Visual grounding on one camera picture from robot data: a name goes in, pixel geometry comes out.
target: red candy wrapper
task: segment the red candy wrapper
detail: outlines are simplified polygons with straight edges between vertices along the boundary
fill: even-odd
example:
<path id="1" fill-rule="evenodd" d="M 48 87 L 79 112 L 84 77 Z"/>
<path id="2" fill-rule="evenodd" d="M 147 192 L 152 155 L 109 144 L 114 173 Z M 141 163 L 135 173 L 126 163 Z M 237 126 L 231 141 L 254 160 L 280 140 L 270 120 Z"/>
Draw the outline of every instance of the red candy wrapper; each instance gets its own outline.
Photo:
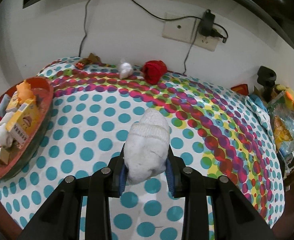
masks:
<path id="1" fill-rule="evenodd" d="M 93 62 L 89 58 L 83 58 L 75 64 L 75 67 L 83 70 L 86 65 L 92 64 Z"/>

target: metal screw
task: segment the metal screw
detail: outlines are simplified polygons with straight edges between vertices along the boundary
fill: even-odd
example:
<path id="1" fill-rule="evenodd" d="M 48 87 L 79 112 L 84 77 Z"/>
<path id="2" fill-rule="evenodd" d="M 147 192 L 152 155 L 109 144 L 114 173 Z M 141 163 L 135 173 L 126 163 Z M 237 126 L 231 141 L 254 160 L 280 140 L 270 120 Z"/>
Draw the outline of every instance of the metal screw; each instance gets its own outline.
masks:
<path id="1" fill-rule="evenodd" d="M 74 177 L 73 177 L 73 176 L 67 176 L 67 177 L 65 178 L 65 181 L 66 181 L 67 183 L 71 183 L 71 182 L 74 181 Z"/>
<path id="2" fill-rule="evenodd" d="M 189 173 L 192 173 L 192 168 L 191 167 L 185 167 L 183 168 L 183 172 L 189 174 Z"/>
<path id="3" fill-rule="evenodd" d="M 221 176 L 219 178 L 219 180 L 222 182 L 222 183 L 227 183 L 228 182 L 228 178 L 226 176 Z"/>
<path id="4" fill-rule="evenodd" d="M 103 174 L 108 174 L 109 172 L 111 172 L 111 169 L 109 169 L 108 167 L 102 168 L 102 173 Z"/>

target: yellow box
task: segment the yellow box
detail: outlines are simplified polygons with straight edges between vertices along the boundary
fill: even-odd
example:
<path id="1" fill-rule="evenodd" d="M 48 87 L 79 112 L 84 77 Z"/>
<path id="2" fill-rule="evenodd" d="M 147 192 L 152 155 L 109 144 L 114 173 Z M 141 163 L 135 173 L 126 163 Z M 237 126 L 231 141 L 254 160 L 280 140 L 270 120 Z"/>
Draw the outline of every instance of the yellow box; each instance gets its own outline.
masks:
<path id="1" fill-rule="evenodd" d="M 19 101 L 18 101 L 18 93 L 17 91 L 13 94 L 11 100 L 9 101 L 9 104 L 6 108 L 6 113 L 9 112 L 16 112 L 18 108 L 20 107 Z"/>
<path id="2" fill-rule="evenodd" d="M 18 143 L 23 144 L 36 130 L 39 117 L 36 102 L 33 99 L 27 99 L 9 120 L 6 129 Z"/>

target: power cord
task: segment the power cord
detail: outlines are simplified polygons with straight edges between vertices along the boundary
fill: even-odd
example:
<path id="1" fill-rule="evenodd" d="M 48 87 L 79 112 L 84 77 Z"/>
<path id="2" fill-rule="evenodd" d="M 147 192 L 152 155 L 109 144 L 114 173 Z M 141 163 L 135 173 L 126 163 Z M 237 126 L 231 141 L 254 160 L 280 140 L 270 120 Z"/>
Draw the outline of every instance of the power cord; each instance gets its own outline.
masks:
<path id="1" fill-rule="evenodd" d="M 79 46 L 78 57 L 80 57 L 80 54 L 81 54 L 81 52 L 82 52 L 82 50 L 83 50 L 84 41 L 85 41 L 85 39 L 87 38 L 87 31 L 86 31 L 87 7 L 88 7 L 90 1 L 91 1 L 91 0 L 88 0 L 87 3 L 86 3 L 86 5 L 85 5 L 85 17 L 84 17 L 84 33 L 85 33 L 85 35 L 84 35 L 83 39 L 81 40 L 81 43 L 80 43 L 80 46 Z"/>
<path id="2" fill-rule="evenodd" d="M 194 18 L 194 19 L 202 20 L 202 18 L 197 17 L 197 16 L 193 16 L 193 15 L 188 15 L 188 16 L 183 16 L 183 17 L 173 18 L 173 19 L 165 19 L 165 18 L 161 18 L 161 17 L 158 17 L 157 15 L 154 15 L 154 14 L 151 13 L 150 11 L 148 11 L 145 7 L 143 7 L 142 5 L 140 5 L 140 4 L 139 4 L 138 2 L 136 2 L 135 0 L 131 0 L 131 1 L 132 1 L 135 5 L 139 6 L 141 9 L 143 9 L 146 13 L 148 13 L 148 14 L 150 14 L 151 16 L 153 16 L 154 18 L 159 19 L 159 20 L 162 20 L 162 21 L 166 21 L 166 22 L 169 22 L 169 21 L 178 21 L 178 20 L 182 20 L 182 19 L 186 19 L 186 18 Z M 188 59 L 188 57 L 189 57 L 189 53 L 190 53 L 190 51 L 191 51 L 192 46 L 195 44 L 196 37 L 197 37 L 197 33 L 198 33 L 198 29 L 199 29 L 199 26 L 200 26 L 200 22 L 199 22 L 199 24 L 198 24 L 198 26 L 197 26 L 197 30 L 196 30 L 196 32 L 195 32 L 195 37 L 194 37 L 194 39 L 193 39 L 193 41 L 192 41 L 192 43 L 191 43 L 191 45 L 190 45 L 190 47 L 189 47 L 189 49 L 188 49 L 187 55 L 186 55 L 185 60 L 184 60 L 184 72 L 183 72 L 183 74 L 185 74 L 186 71 L 187 71 L 187 69 L 186 69 L 186 61 L 187 61 L 187 59 Z M 216 25 L 216 26 L 222 28 L 223 31 L 226 33 L 226 37 L 222 36 L 222 35 L 221 35 L 219 32 L 217 32 L 216 30 L 215 30 L 214 32 L 212 31 L 212 32 L 211 32 L 211 35 L 213 34 L 213 35 L 215 35 L 215 36 L 213 36 L 213 37 L 220 37 L 220 38 L 222 38 L 222 39 L 223 39 L 223 43 L 226 43 L 226 41 L 227 41 L 227 39 L 228 39 L 228 32 L 227 32 L 227 30 L 226 30 L 223 26 L 221 26 L 220 24 L 218 24 L 218 23 L 213 23 L 213 25 Z"/>

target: power adapter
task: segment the power adapter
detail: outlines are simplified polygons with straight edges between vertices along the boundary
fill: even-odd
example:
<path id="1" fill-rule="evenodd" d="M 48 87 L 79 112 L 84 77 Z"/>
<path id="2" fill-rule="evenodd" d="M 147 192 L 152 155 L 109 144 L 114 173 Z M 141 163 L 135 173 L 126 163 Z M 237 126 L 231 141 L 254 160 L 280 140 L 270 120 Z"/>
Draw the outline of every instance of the power adapter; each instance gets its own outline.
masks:
<path id="1" fill-rule="evenodd" d="M 213 28 L 215 17 L 215 14 L 212 14 L 211 10 L 207 9 L 204 12 L 202 20 L 199 23 L 198 32 L 200 35 L 203 35 L 205 37 L 219 37 L 223 39 L 223 43 L 226 43 L 227 38 L 222 36 L 216 29 Z"/>

